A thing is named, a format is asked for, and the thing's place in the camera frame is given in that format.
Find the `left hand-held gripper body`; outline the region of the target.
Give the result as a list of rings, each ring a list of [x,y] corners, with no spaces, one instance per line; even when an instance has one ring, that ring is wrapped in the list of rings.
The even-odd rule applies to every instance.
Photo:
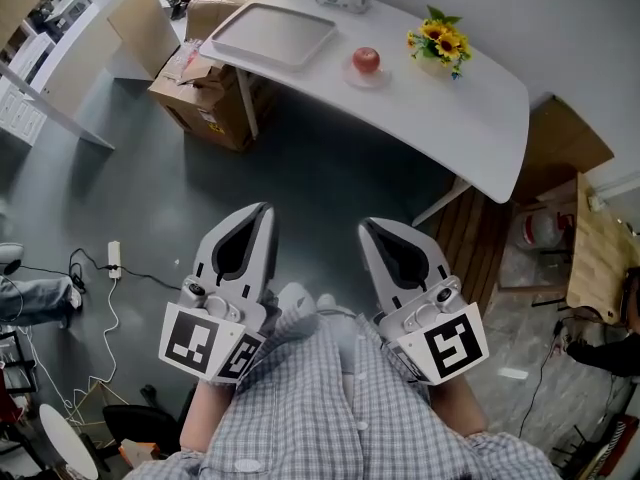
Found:
[[[194,275],[166,306],[158,357],[208,383],[238,383],[266,340],[267,308]]]

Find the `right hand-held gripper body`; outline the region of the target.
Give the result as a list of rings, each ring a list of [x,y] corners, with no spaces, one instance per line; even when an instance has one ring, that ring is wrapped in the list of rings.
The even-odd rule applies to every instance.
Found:
[[[374,322],[391,352],[427,385],[447,382],[489,357],[478,306],[464,300],[455,276]]]

